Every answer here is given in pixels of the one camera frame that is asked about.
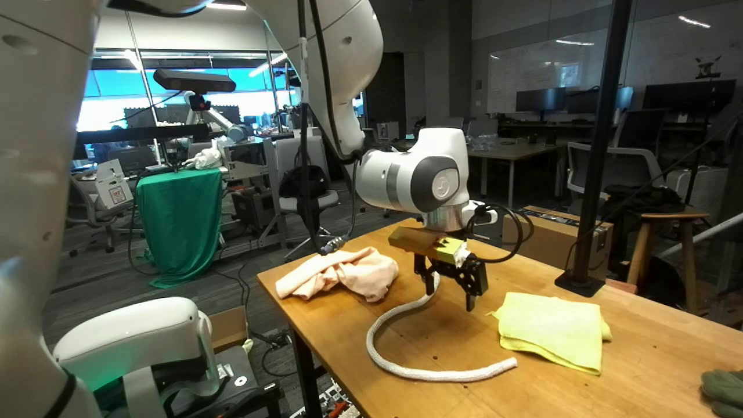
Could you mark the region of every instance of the floor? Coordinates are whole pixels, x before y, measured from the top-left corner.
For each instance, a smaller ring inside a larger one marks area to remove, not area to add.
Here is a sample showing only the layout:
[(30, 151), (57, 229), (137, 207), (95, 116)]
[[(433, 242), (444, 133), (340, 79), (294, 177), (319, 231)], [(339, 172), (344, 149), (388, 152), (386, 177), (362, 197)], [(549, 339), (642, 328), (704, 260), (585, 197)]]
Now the floor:
[[(532, 173), (523, 173), (516, 192), (516, 204), (540, 204), (552, 209), (564, 209), (567, 199), (552, 197), (549, 172), (540, 170), (542, 162), (534, 162)], [(489, 181), (489, 201), (503, 201), (503, 166), (492, 166), (494, 181)], [(407, 219), (407, 213), (383, 213), (378, 209), (357, 207), (353, 212), (349, 190), (340, 184), (333, 184), (340, 192), (340, 207), (328, 209), (323, 213), (323, 224), (332, 231), (344, 231), (350, 224), (355, 213), (355, 235), (376, 229), (386, 223)], [(302, 236), (302, 224), (296, 219), (289, 219), (289, 235)], [(277, 381), (282, 397), (282, 416), (292, 416), (299, 407), (299, 386), (294, 375), (292, 349), (289, 346), (268, 346), (263, 336), (286, 330), (274, 302), (267, 299), (265, 291), (256, 280), (256, 273), (280, 263), (286, 249), (268, 245), (260, 251), (238, 252), (224, 260), (214, 263), (202, 276), (180, 282), (177, 288), (157, 291), (148, 280), (151, 276), (141, 272), (144, 242), (138, 236), (127, 238), (120, 235), (111, 252), (105, 251), (100, 231), (86, 228), (68, 229), (69, 249), (77, 249), (77, 255), (62, 252), (59, 272), (55, 288), (48, 298), (44, 312), (44, 332), (48, 346), (52, 346), (69, 328), (77, 322), (105, 314), (115, 307), (124, 307), (141, 299), (183, 294), (194, 299), (203, 314), (224, 312), (229, 307), (246, 307), (248, 330), (256, 334), (256, 349), (251, 351), (251, 361), (258, 381)]]

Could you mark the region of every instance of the black stand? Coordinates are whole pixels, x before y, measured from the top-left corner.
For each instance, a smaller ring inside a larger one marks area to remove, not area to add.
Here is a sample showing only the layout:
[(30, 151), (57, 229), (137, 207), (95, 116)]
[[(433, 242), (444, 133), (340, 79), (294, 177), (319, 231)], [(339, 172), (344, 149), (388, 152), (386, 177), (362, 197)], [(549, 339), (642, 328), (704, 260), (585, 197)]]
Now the black stand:
[(591, 243), (591, 231), (596, 223), (596, 207), (598, 207), (598, 192), (600, 192), (600, 179), (604, 179), (604, 155), (606, 155), (610, 126), (613, 126), (613, 108), (616, 108), (618, 82), (623, 72), (627, 25), (632, 15), (629, 12), (632, 12), (632, 0), (613, 2), (613, 15), (609, 25), (604, 72), (600, 72), (598, 116), (596, 116), (596, 130), (593, 130), (591, 151), (587, 161), (576, 260), (573, 260), (573, 270), (567, 270), (554, 280), (559, 288), (567, 288), (582, 298), (591, 298), (604, 286), (604, 279), (587, 276), (589, 243)]

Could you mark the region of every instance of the cardboard box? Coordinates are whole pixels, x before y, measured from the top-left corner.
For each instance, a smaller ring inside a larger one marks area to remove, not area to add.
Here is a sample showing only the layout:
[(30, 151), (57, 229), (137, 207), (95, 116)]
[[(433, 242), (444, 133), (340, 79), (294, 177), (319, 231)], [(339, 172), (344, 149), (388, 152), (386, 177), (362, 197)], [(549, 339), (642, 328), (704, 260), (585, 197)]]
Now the cardboard box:
[[(581, 215), (552, 212), (542, 207), (525, 207), (523, 212), (530, 213), (534, 223), (534, 235), (530, 242), (520, 245), (517, 252), (540, 260), (546, 264), (552, 264), (556, 270), (571, 267), (576, 255)], [(613, 238), (610, 223), (600, 223), (593, 228), (591, 245), (589, 245), (591, 276), (604, 279), (609, 273), (610, 238)], [(511, 249), (511, 242), (516, 242), (513, 219), (502, 220), (502, 242), (503, 242), (503, 249)]]

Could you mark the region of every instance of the white cloth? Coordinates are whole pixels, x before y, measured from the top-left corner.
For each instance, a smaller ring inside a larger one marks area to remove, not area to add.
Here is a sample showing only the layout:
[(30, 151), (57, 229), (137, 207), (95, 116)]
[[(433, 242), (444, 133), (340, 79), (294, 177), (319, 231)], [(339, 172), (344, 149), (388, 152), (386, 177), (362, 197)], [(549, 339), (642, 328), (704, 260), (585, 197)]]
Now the white cloth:
[(316, 292), (344, 282), (349, 291), (362, 294), (367, 302), (378, 302), (388, 294), (396, 279), (396, 260), (367, 245), (362, 251), (333, 251), (314, 255), (296, 270), (277, 280), (279, 298), (296, 294), (310, 299)]

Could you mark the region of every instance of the yellow cloth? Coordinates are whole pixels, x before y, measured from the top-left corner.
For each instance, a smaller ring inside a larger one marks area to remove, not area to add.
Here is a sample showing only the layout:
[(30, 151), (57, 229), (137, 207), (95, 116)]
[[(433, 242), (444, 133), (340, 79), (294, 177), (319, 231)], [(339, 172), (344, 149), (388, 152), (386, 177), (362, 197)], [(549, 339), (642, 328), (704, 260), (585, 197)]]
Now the yellow cloth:
[(600, 373), (600, 339), (610, 339), (610, 330), (596, 305), (506, 292), (492, 315), (499, 321), (503, 349)]

